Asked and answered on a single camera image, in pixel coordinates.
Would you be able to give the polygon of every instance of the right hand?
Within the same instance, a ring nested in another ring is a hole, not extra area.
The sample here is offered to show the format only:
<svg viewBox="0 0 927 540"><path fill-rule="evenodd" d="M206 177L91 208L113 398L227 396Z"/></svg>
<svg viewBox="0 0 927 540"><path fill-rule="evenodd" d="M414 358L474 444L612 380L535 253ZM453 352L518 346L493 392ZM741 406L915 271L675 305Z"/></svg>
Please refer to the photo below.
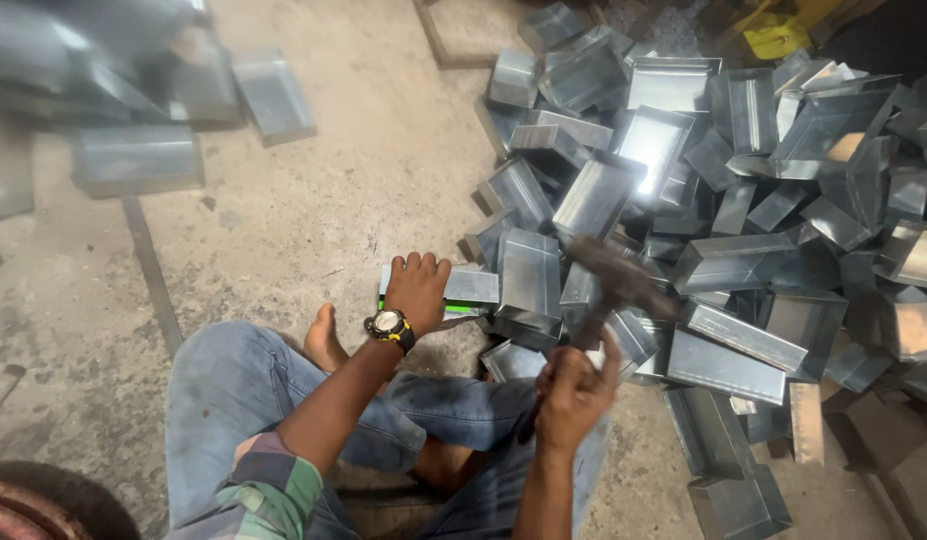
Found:
<svg viewBox="0 0 927 540"><path fill-rule="evenodd" d="M560 347L547 355L536 378L536 445L570 458L603 411L613 404L623 362L620 346L606 328L601 334L606 360L600 371L581 350Z"/></svg>
<svg viewBox="0 0 927 540"><path fill-rule="evenodd" d="M443 321L443 290L447 288L450 266L446 259L437 264L431 252L421 257L414 251L407 260L393 258L384 310L403 312L417 340Z"/></svg>

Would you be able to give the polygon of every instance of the dusty floor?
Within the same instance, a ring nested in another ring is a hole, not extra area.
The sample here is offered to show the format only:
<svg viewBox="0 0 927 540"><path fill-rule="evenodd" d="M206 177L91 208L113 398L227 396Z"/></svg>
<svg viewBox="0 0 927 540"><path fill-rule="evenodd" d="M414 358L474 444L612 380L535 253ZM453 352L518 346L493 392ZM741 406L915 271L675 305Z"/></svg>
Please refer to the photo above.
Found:
<svg viewBox="0 0 927 540"><path fill-rule="evenodd" d="M494 166L473 113L488 72L437 71L409 0L211 4L227 46L283 49L320 133L264 149L251 129L205 132L206 188L143 198L181 329L242 317L302 336L331 301L352 350L380 264L411 250L463 261L457 240L481 216L470 194ZM434 15L450 48L492 52L522 46L526 9L443 0ZM0 363L29 369L0 410L0 460L84 473L158 538L169 359L120 203L89 200L70 176L66 142L42 134L37 211L0 222ZM406 363L471 375L484 346L462 325L429 336ZM581 537L701 538L659 389L620 394ZM857 477L829 457L825 469L771 463L794 521L781 537L888 537Z"/></svg>

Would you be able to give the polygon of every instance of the sleeve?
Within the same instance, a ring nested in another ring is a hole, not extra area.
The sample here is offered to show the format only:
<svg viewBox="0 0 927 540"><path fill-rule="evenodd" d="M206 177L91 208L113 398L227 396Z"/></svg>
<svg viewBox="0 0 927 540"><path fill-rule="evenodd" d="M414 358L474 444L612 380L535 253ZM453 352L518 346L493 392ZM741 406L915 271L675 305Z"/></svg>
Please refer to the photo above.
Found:
<svg viewBox="0 0 927 540"><path fill-rule="evenodd" d="M233 472L217 492L217 511L176 533L302 540L322 489L313 463L290 453L276 433L262 433L237 448Z"/></svg>

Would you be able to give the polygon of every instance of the blue jeans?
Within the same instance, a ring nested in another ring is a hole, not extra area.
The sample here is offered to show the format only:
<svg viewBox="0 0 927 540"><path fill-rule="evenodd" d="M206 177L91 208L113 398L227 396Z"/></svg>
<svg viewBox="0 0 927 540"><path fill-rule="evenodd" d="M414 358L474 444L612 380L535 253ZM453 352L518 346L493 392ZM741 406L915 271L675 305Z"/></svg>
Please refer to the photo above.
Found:
<svg viewBox="0 0 927 540"><path fill-rule="evenodd" d="M246 322L208 325L180 348L167 396L167 485L171 529L211 510L244 440L279 423L327 374L277 334ZM508 538L535 445L511 433L532 407L533 382L426 378L399 372L363 411L341 458L385 472L407 472L427 434L494 458L437 511L421 538ZM574 532L586 515L606 456L604 416L577 450ZM308 538L358 538L327 485Z"/></svg>

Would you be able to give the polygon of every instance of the yellow and black watch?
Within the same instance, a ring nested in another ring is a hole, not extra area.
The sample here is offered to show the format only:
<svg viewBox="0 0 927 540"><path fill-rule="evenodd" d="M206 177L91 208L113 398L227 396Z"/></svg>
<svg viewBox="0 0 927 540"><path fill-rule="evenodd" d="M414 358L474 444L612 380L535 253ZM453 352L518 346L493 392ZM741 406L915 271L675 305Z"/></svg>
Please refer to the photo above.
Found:
<svg viewBox="0 0 927 540"><path fill-rule="evenodd" d="M395 341L404 350L404 356L416 342L413 328L409 326L407 317L398 309L381 309L376 316L367 317L363 325L374 338L380 341Z"/></svg>

